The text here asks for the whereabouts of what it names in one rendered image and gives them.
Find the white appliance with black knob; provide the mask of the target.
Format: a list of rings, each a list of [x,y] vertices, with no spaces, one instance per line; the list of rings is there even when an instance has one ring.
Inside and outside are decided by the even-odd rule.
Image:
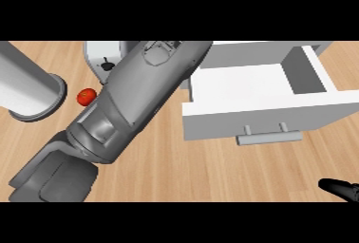
[[[85,42],[85,59],[103,84],[107,83],[116,65],[138,44],[138,41]]]

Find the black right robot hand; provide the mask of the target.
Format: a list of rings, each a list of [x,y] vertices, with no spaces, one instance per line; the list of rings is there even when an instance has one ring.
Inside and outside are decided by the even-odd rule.
[[[359,184],[333,178],[323,178],[318,187],[348,202],[359,202]]]

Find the white drawer front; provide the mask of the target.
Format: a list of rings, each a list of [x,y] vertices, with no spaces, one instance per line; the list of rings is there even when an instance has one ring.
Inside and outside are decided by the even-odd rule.
[[[281,131],[311,131],[359,111],[359,90],[258,97],[182,105],[184,138],[209,140]]]

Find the white paper towel roll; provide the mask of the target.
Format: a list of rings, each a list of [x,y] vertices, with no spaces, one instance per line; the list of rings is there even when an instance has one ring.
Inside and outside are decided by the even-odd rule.
[[[48,73],[10,41],[0,41],[0,107],[23,122],[38,122],[61,107],[69,85]]]

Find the red tomato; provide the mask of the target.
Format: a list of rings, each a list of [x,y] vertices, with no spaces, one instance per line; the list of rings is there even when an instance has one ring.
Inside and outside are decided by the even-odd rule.
[[[88,106],[97,99],[97,91],[92,88],[83,89],[78,94],[78,102],[80,105]]]

